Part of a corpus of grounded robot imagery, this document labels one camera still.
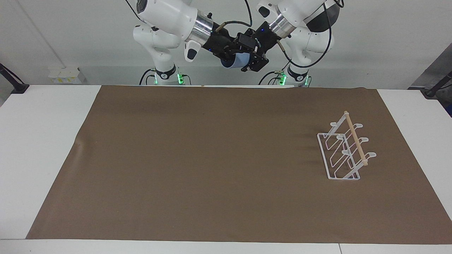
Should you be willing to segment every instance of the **light blue object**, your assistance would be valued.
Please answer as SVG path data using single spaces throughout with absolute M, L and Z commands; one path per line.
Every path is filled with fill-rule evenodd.
M 245 65 L 247 65 L 249 61 L 250 61 L 249 53 L 237 53 L 235 54 L 234 62 L 221 60 L 221 64 L 228 69 L 242 68 Z

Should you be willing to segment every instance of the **wire mug rack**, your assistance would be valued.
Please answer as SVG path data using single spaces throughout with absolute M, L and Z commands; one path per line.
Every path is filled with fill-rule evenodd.
M 348 130 L 337 133 L 341 125 L 347 122 Z M 318 133 L 320 150 L 325 163 L 326 173 L 331 180 L 359 180 L 359 170 L 368 165 L 374 152 L 364 153 L 361 144 L 369 142 L 366 137 L 358 137 L 356 130 L 363 128 L 360 123 L 353 124 L 350 114 L 345 111 L 338 122 L 332 122 L 328 133 Z

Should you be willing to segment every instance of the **wooden handle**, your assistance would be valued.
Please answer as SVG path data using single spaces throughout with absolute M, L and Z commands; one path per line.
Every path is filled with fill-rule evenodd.
M 367 166 L 367 159 L 364 155 L 363 148 L 361 147 L 361 143 L 359 143 L 358 135 L 356 135 L 355 128 L 353 127 L 352 120 L 350 119 L 349 113 L 347 111 L 344 112 L 345 118 L 347 119 L 348 127 L 350 127 L 350 131 L 352 132 L 353 139 L 355 140 L 356 147 L 358 148 L 359 156 L 363 161 L 363 165 Z

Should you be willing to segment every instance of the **brown mat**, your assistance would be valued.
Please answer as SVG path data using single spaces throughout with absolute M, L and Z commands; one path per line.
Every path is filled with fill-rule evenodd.
M 326 177 L 348 110 L 378 154 Z M 376 90 L 103 86 L 27 239 L 452 244 Z

